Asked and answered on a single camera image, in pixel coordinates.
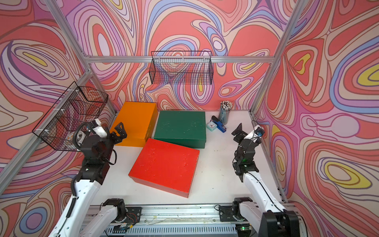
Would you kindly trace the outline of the red shoebox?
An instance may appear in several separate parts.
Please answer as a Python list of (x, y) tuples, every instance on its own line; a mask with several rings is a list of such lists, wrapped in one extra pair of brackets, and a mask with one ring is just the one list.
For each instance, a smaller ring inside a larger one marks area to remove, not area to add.
[(188, 198), (200, 151), (149, 138), (128, 176), (136, 183)]

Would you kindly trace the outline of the orange shoebox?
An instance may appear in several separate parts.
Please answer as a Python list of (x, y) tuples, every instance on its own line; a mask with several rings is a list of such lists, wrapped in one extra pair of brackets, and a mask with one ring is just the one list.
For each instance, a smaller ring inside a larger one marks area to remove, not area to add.
[(117, 145), (144, 147), (147, 140), (152, 137), (157, 118), (158, 108), (156, 103), (125, 102), (111, 129), (111, 132), (113, 132), (119, 123), (124, 125), (127, 138)]

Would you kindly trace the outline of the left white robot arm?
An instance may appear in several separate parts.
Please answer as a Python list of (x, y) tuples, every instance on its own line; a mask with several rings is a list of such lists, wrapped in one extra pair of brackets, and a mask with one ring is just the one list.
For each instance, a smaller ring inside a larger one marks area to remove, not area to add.
[(127, 138), (123, 123), (110, 132), (99, 119), (82, 123), (72, 137), (75, 148), (82, 152), (84, 159), (78, 174), (71, 180), (71, 198), (51, 237), (99, 237), (113, 222), (123, 222), (127, 210), (122, 198), (106, 200), (94, 219), (83, 229), (82, 224), (90, 204), (103, 185), (110, 166), (111, 156), (116, 156), (114, 146)]

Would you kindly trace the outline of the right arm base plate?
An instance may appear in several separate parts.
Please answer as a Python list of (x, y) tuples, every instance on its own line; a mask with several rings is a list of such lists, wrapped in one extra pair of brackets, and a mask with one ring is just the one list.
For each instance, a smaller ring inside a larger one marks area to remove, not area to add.
[(217, 204), (214, 209), (219, 213), (221, 222), (247, 222), (246, 218), (234, 211), (233, 206)]

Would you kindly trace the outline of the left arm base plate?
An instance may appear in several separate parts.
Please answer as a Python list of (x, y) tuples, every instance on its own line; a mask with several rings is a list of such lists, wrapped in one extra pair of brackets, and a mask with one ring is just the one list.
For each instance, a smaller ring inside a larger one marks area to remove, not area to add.
[(142, 216), (142, 207), (131, 206), (126, 207), (125, 211), (121, 212), (110, 225), (116, 225), (118, 229), (128, 230), (140, 222)]

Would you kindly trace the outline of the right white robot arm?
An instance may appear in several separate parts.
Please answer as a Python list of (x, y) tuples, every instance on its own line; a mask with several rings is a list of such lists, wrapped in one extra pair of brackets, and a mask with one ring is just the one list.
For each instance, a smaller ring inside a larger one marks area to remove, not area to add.
[(232, 206), (234, 216), (248, 221), (259, 237), (300, 237), (299, 216), (274, 197), (255, 164), (255, 149), (261, 144), (264, 133), (260, 125), (247, 133), (243, 131), (242, 124), (232, 132), (234, 141), (238, 143), (232, 165), (252, 195), (252, 198), (235, 198)]

